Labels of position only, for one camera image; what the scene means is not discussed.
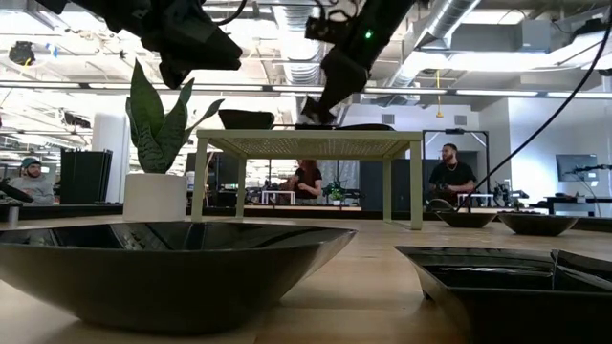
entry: small table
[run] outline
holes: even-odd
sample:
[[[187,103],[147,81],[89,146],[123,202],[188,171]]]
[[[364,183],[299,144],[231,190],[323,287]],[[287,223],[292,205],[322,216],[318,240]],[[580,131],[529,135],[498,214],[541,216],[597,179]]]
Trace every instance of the small table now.
[[[268,198],[270,195],[276,194],[289,194],[291,199],[289,204],[295,205],[295,192],[294,191],[262,191],[261,192],[261,204],[268,204]]]
[[[469,194],[457,194],[457,201],[459,202],[459,204],[463,204],[463,201],[466,199],[466,197],[468,197]],[[491,206],[492,201],[493,201],[493,195],[492,194],[472,194],[470,196],[471,198],[484,198],[485,200],[487,200],[487,205]]]
[[[423,133],[357,130],[198,130],[191,219],[202,221],[207,150],[214,147],[238,159],[236,217],[244,216],[247,159],[382,161],[382,217],[391,223],[391,162],[410,151],[410,229],[423,227]]]
[[[610,197],[547,197],[548,214],[555,215],[558,211],[585,212],[589,217],[595,216],[597,204],[612,204]]]

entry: potted plant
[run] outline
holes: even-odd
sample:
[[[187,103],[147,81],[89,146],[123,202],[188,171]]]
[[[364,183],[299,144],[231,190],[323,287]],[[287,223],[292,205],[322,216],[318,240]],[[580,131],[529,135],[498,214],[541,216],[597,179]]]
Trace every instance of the potted plant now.
[[[333,189],[329,197],[332,199],[332,204],[335,206],[340,206],[342,199],[344,199],[344,195],[338,188]]]
[[[130,120],[131,140],[138,150],[138,161],[144,174],[128,174],[125,178],[125,221],[185,220],[186,178],[167,175],[166,172],[188,141],[191,131],[214,115],[224,101],[214,101],[200,119],[187,127],[186,105],[192,87],[193,79],[182,88],[176,105],[165,115],[160,96],[136,61],[125,110]]]

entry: woman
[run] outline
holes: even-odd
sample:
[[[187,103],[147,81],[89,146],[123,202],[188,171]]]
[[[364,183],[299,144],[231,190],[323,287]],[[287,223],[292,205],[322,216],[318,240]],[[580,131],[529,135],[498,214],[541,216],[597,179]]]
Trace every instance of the woman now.
[[[317,168],[317,161],[297,161],[299,168],[290,182],[295,192],[295,204],[317,205],[317,197],[321,195],[321,171]]]

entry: snake plant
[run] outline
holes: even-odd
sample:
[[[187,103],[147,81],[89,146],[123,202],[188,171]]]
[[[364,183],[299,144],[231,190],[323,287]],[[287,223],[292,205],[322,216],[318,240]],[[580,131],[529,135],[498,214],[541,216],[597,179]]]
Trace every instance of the snake plant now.
[[[138,161],[145,173],[165,174],[181,147],[189,140],[191,131],[219,111],[224,99],[210,104],[204,115],[187,128],[186,106],[191,98],[192,87],[193,79],[183,86],[176,105],[165,115],[160,96],[136,60],[125,111],[130,119],[132,143],[138,150]]]

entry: person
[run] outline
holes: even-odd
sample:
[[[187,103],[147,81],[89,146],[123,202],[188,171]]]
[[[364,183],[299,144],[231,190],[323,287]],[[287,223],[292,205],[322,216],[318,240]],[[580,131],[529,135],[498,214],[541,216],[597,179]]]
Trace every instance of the person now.
[[[54,186],[47,182],[40,170],[40,161],[26,158],[21,162],[22,176],[9,182],[9,185],[30,195],[33,205],[53,205]]]
[[[295,204],[317,205],[323,180],[321,171],[317,168],[317,161],[299,160],[297,163],[299,167],[290,179],[295,192]]]
[[[473,191],[475,182],[471,167],[457,160],[457,146],[445,144],[442,147],[442,162],[429,177],[429,189],[434,198],[457,204],[457,194]]]

